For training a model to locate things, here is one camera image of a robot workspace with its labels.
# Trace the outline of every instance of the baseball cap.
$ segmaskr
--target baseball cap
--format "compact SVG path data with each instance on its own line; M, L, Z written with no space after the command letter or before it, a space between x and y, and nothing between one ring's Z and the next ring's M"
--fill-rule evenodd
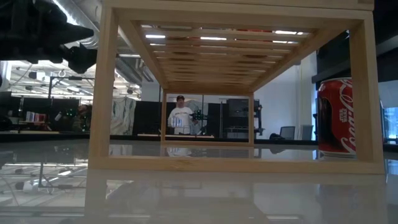
M177 101L178 101L178 100L185 100L185 98L184 98L183 95L179 95L179 96L177 97Z

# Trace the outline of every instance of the red soda can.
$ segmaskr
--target red soda can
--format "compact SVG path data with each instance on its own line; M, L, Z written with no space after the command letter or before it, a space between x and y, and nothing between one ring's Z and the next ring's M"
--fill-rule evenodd
M318 90L318 144L326 156L356 156L351 78L321 83Z

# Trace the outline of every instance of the white t-shirt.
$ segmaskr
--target white t-shirt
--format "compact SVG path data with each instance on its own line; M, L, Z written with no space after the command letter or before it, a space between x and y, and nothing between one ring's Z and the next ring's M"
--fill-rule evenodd
M182 127L181 128L174 128L174 134L190 134L190 126L189 126L189 121L191 120L191 117L189 116L190 114L193 114L192 110L187 107L183 108L174 108L172 112L170 113L169 120L170 118L179 118L181 119L182 122Z

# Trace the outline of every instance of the coca-cola logo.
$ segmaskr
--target coca-cola logo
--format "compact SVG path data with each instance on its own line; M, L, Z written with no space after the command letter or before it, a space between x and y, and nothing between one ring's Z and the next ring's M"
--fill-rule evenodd
M355 147L355 127L354 127L354 108L353 108L353 98L349 95L344 94L345 88L352 88L351 80L341 80L343 83L340 87L340 101L348 110L348 122L349 122L349 133L352 135L350 138L341 138L341 144L343 147L351 154L355 154L355 150L348 146L348 142Z

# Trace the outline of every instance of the exposed ductwork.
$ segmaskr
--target exposed ductwork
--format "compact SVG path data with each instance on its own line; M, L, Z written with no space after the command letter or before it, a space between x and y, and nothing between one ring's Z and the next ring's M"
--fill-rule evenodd
M54 2L68 17L68 22L79 26L90 28L94 31L94 36L81 40L85 47L89 49L96 49L100 31L97 26L86 16L86 14L73 2L72 0L51 0ZM128 82L133 82L138 85L142 83L142 76L137 73L126 61L121 58L116 58L116 69L119 74Z

